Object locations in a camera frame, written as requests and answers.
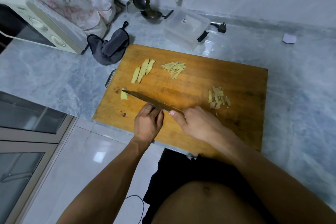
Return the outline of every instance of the bare belly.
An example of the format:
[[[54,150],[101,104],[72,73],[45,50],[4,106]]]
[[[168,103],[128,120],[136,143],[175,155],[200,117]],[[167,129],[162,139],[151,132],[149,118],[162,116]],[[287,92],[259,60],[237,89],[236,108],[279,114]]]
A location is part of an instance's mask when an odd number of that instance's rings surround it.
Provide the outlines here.
[[[266,223],[248,202],[225,185],[193,181],[171,194],[154,215],[163,223]]]

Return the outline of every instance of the door frame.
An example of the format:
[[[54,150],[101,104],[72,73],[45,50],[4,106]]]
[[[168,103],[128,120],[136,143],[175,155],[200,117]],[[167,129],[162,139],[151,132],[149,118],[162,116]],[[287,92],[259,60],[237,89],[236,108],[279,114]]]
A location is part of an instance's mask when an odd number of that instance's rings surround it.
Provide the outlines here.
[[[0,127],[0,141],[59,143],[73,116],[67,114],[56,134]]]
[[[39,180],[44,168],[47,166],[51,156],[53,155],[57,144],[52,143],[30,143],[30,142],[12,142],[0,141],[0,153],[36,153],[43,152],[44,155],[37,165],[35,171],[30,177],[27,185],[22,191],[19,199],[9,214],[5,224],[13,224],[19,216],[23,206],[29,198],[32,190],[34,189],[37,181]]]

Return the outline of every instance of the glass panel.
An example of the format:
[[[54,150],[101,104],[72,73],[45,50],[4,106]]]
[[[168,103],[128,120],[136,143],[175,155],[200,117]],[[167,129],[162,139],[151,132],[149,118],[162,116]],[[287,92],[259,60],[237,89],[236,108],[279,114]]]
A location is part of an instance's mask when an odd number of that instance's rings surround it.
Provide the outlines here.
[[[0,92],[0,127],[56,134],[65,113]]]
[[[0,31],[12,37],[55,47],[13,9],[4,4],[0,4]]]
[[[44,153],[0,153],[0,224],[4,224]]]

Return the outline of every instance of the black plug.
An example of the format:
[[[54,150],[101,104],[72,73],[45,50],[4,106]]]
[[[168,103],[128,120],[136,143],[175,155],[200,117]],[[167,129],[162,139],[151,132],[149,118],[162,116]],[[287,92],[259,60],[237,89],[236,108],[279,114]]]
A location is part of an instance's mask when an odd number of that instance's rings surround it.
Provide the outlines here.
[[[225,33],[226,32],[226,24],[225,24],[225,22],[223,22],[220,25],[211,22],[210,25],[215,26],[217,28],[218,32],[221,32],[221,33]]]

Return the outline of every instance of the microwave door window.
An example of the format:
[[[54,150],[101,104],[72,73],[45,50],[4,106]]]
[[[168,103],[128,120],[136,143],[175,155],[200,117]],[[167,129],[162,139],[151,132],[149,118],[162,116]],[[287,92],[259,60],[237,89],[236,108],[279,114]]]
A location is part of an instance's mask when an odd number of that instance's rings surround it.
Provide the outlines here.
[[[56,47],[9,6],[0,4],[0,31],[11,37]]]

